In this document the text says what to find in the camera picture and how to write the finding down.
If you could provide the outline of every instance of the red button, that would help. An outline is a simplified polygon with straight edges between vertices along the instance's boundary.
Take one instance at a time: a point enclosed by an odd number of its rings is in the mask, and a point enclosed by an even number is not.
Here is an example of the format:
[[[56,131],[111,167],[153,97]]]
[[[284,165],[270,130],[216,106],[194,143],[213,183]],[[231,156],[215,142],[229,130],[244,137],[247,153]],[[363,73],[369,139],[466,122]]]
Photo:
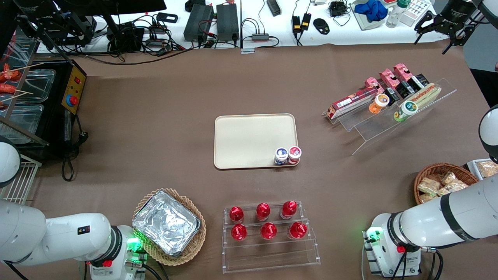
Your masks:
[[[76,96],[71,96],[69,98],[69,103],[71,103],[71,105],[73,105],[73,106],[78,104],[78,98]]]
[[[113,261],[107,260],[102,263],[102,266],[105,268],[110,268],[113,265]]]

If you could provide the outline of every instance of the beige tray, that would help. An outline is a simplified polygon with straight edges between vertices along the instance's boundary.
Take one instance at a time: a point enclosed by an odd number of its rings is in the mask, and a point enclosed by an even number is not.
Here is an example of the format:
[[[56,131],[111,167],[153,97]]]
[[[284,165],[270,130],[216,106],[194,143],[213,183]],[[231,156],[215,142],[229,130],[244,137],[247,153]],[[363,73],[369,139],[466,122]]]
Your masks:
[[[273,162],[275,150],[297,146],[291,114],[220,116],[215,120],[214,164],[218,169],[286,167]]]

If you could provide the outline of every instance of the green led light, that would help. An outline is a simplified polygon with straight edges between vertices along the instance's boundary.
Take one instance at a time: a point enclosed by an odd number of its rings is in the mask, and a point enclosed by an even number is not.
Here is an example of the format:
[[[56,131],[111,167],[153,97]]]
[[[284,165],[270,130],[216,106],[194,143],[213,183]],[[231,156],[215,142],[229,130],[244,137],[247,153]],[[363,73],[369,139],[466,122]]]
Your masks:
[[[136,252],[142,248],[142,245],[140,244],[140,240],[137,237],[130,238],[127,241],[127,247],[128,250]]]

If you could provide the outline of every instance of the aluminum foil tray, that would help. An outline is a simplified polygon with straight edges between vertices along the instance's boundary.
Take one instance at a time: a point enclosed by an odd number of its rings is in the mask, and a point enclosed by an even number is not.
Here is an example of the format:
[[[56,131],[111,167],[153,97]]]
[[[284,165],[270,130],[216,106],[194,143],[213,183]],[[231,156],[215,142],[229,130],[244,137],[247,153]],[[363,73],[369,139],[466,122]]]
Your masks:
[[[158,191],[140,209],[133,227],[172,257],[179,257],[201,227],[190,210],[164,191]]]

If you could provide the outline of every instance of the wicker basket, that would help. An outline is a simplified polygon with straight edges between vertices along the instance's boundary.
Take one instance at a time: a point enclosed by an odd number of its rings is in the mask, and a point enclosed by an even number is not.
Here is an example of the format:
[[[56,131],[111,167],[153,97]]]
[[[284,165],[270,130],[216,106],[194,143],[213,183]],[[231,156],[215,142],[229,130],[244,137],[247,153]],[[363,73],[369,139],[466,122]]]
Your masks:
[[[451,163],[440,162],[428,165],[424,169],[422,169],[415,177],[413,189],[415,193],[415,201],[417,202],[417,204],[422,204],[422,200],[420,199],[420,195],[422,194],[422,192],[417,188],[418,184],[420,184],[420,181],[422,181],[423,178],[429,178],[438,181],[439,184],[441,184],[441,181],[448,172],[453,172],[460,181],[463,181],[469,186],[479,181],[474,175],[472,175],[472,173],[468,172],[466,169],[460,166],[453,165]]]
[[[167,266],[178,266],[193,259],[195,255],[197,255],[197,253],[201,250],[201,247],[204,244],[204,241],[206,240],[206,221],[204,221],[201,212],[199,212],[197,207],[195,207],[194,203],[190,199],[188,199],[185,196],[180,196],[174,189],[163,189],[163,188],[157,189],[148,194],[147,196],[145,196],[136,207],[133,217],[135,217],[135,215],[142,208],[142,206],[149,200],[149,198],[151,198],[151,196],[153,196],[154,194],[156,194],[156,192],[160,190],[171,195],[174,199],[176,199],[183,206],[187,207],[187,209],[190,210],[194,215],[196,215],[197,218],[199,218],[199,220],[201,220],[202,224],[201,228],[199,229],[199,232],[192,238],[192,240],[190,240],[187,247],[183,250],[181,256],[177,258],[166,255],[164,251],[156,243],[149,240],[145,235],[143,235],[138,230],[135,230],[135,235],[140,239],[140,243],[142,244],[142,247],[145,249],[145,251],[156,261]]]

